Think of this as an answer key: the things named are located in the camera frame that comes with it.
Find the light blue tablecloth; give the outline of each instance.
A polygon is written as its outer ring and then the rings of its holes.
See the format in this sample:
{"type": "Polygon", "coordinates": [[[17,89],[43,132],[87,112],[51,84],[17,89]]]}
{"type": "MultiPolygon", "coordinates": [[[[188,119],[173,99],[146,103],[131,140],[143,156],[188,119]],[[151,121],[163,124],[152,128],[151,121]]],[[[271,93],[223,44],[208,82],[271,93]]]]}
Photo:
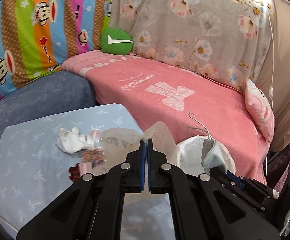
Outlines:
{"type": "MultiPolygon", "coordinates": [[[[9,126],[0,139],[0,215],[20,229],[68,188],[68,169],[80,162],[55,146],[61,127],[80,133],[114,127],[141,129],[118,104],[96,106],[9,126]]],[[[124,205],[123,240],[173,240],[173,221],[168,195],[124,205]]],[[[9,228],[8,232],[15,238],[9,228]]]]}

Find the pink couch cover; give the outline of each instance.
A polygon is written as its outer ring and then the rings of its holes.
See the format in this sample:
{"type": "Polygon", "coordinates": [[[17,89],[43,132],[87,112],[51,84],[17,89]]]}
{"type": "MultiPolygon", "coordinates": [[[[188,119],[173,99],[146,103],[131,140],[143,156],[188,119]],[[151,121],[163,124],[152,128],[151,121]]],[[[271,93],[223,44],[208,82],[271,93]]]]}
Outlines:
{"type": "Polygon", "coordinates": [[[202,122],[224,144],[236,164],[236,175],[264,182],[262,161],[269,143],[255,128],[244,97],[202,76],[135,55],[117,56],[99,50],[66,60],[62,69],[87,78],[101,104],[124,105],[142,130],[163,121],[176,143],[206,135],[187,127],[202,122]]]}

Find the round metal bolt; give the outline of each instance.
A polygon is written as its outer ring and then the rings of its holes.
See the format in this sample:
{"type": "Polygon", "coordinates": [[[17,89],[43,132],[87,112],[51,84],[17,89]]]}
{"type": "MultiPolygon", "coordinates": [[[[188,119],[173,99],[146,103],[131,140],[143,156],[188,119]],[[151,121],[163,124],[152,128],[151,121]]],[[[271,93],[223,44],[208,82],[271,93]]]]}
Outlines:
{"type": "Polygon", "coordinates": [[[123,170],[128,170],[130,168],[130,164],[129,163],[122,163],[120,165],[120,167],[123,169],[123,170]]]}
{"type": "Polygon", "coordinates": [[[84,181],[90,181],[92,178],[93,178],[93,175],[91,175],[90,173],[86,173],[83,175],[84,181]]]}
{"type": "Polygon", "coordinates": [[[165,171],[169,171],[172,168],[172,166],[169,163],[164,163],[164,164],[162,164],[161,167],[165,171]]]}
{"type": "Polygon", "coordinates": [[[211,178],[208,174],[206,173],[203,173],[199,176],[199,178],[202,180],[202,181],[209,181],[209,179],[211,178]]]}

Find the floral curtain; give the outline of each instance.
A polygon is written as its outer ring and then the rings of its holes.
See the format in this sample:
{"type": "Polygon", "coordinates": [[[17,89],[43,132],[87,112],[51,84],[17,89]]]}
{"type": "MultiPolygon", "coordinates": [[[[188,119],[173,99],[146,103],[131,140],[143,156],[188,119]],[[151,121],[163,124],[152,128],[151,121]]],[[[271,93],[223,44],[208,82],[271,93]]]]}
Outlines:
{"type": "Polygon", "coordinates": [[[271,41],[272,0],[113,0],[111,27],[134,37],[134,53],[244,90],[271,41]]]}

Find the colorful striped fabric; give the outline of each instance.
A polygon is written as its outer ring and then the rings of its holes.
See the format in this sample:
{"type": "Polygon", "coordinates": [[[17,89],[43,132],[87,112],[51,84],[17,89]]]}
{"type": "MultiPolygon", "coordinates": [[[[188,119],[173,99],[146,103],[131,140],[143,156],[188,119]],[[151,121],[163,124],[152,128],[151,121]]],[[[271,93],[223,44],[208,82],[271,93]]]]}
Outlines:
{"type": "Polygon", "coordinates": [[[99,49],[111,0],[2,0],[0,99],[60,70],[67,58],[99,49]]]}

